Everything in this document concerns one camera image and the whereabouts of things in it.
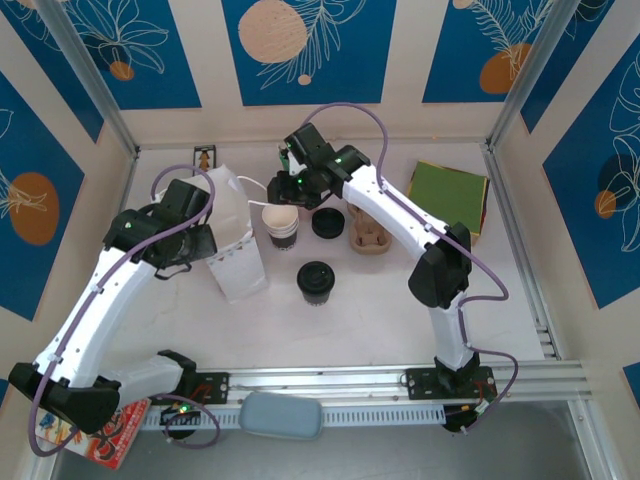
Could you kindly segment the cartoon animal paper gift bag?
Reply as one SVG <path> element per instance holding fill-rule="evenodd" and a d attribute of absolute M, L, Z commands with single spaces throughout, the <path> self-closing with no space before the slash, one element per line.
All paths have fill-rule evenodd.
<path fill-rule="evenodd" d="M 217 252 L 206 259 L 230 303 L 268 285 L 251 222 L 249 199 L 240 179 L 225 165 L 208 172 L 215 186 L 213 212 L 208 220 Z"/>

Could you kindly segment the black cup lid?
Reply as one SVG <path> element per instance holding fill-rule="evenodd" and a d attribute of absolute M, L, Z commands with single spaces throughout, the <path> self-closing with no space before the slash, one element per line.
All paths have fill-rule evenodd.
<path fill-rule="evenodd" d="M 344 231 L 345 217 L 335 208 L 321 208 L 313 213 L 311 225 L 318 237 L 327 240 L 335 239 Z"/>

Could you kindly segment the brown cardboard cup carrier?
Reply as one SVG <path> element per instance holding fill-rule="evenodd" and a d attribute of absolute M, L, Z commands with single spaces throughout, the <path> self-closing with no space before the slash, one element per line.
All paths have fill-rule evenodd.
<path fill-rule="evenodd" d="M 392 235 L 368 213 L 359 207 L 348 204 L 352 217 L 349 227 L 349 243 L 360 255 L 382 255 L 391 246 Z"/>

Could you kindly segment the coffee cup with black lid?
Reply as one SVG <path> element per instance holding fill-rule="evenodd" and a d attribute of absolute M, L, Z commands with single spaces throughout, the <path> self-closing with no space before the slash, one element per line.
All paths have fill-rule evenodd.
<path fill-rule="evenodd" d="M 307 262 L 298 270 L 296 283 L 308 304 L 320 306 L 329 300 L 335 285 L 335 273 L 322 261 Z"/>

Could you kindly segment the stack of paper cups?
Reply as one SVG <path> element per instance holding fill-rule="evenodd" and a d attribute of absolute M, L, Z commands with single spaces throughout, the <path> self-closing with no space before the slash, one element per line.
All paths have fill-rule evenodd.
<path fill-rule="evenodd" d="M 299 226 L 297 207 L 268 205 L 262 209 L 261 218 L 275 248 L 286 251 L 295 245 Z"/>

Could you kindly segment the small black orange card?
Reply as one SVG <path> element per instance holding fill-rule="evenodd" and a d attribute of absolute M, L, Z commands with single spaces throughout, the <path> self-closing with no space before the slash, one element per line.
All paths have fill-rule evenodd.
<path fill-rule="evenodd" d="M 217 148 L 214 144 L 195 146 L 192 164 L 203 171 L 210 171 L 217 167 Z"/>

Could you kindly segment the stack of coloured paper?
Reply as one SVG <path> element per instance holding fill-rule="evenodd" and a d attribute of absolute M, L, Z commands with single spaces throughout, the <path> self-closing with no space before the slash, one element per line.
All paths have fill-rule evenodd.
<path fill-rule="evenodd" d="M 408 198 L 448 225 L 462 223 L 476 240 L 484 227 L 489 186 L 486 176 L 419 161 Z"/>

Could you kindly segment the blue-grey padded case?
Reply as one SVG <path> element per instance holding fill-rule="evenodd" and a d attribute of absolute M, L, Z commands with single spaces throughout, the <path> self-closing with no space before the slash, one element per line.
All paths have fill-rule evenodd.
<path fill-rule="evenodd" d="M 252 392 L 242 403 L 238 423 L 254 435 L 314 440 L 323 428 L 323 409 L 311 398 Z"/>

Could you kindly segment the colourful comic booklet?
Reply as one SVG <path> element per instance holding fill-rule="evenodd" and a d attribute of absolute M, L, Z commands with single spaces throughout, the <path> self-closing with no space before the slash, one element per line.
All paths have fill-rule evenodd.
<path fill-rule="evenodd" d="M 84 457 L 110 470 L 118 470 L 142 426 L 151 401 L 140 400 L 117 410 L 97 432 L 78 431 L 65 450 Z M 59 446 L 71 433 L 71 425 L 55 415 L 39 409 L 36 436 L 45 447 Z"/>

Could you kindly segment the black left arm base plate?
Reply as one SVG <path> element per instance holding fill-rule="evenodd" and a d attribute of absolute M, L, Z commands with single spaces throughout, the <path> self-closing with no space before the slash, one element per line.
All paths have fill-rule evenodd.
<path fill-rule="evenodd" d="M 228 372 L 187 372 L 172 394 L 203 405 L 224 405 L 228 398 L 229 378 Z"/>

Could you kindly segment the aluminium frame post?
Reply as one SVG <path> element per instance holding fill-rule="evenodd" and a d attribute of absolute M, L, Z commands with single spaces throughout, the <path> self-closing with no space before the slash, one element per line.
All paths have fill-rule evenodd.
<path fill-rule="evenodd" d="M 492 127 L 486 146 L 490 153 L 505 139 L 513 122 L 528 99 L 551 54 L 564 34 L 580 0 L 554 0 L 548 17 L 541 25 L 520 73 L 508 93 L 500 114 Z"/>
<path fill-rule="evenodd" d="M 34 2 L 38 4 L 39 14 L 62 54 L 105 122 L 111 127 L 118 143 L 130 157 L 136 158 L 138 145 L 111 91 L 63 6 L 57 0 L 34 0 Z"/>

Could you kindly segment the aluminium front rail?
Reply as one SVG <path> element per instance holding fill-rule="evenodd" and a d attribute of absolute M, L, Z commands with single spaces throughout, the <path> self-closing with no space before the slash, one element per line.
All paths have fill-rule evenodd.
<path fill-rule="evenodd" d="M 590 392 L 577 361 L 545 360 L 480 366 L 490 367 L 493 371 L 498 395 L 492 401 L 573 400 Z M 391 401 L 458 405 L 487 401 L 410 400 L 405 371 L 433 367 L 262 368 L 222 372 L 230 374 L 226 404 L 232 405 L 241 403 L 252 392 L 311 398 L 324 405 L 369 405 Z M 192 371 L 213 372 L 199 371 L 193 361 L 175 352 L 163 351 L 145 362 L 121 371 L 103 373 L 94 380 L 77 381 L 69 374 L 60 379 L 50 378 L 38 402 L 53 413 L 73 417 L 84 411 L 110 414 L 117 408 L 145 398 L 158 404 L 194 401 L 172 394 L 182 376 Z"/>

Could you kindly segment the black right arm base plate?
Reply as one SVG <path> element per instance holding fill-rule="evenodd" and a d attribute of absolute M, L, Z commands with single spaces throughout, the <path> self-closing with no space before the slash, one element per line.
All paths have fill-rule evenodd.
<path fill-rule="evenodd" d="M 409 368 L 405 383 L 410 400 L 492 401 L 498 395 L 493 371 L 480 366 L 469 371 L 447 368 Z"/>

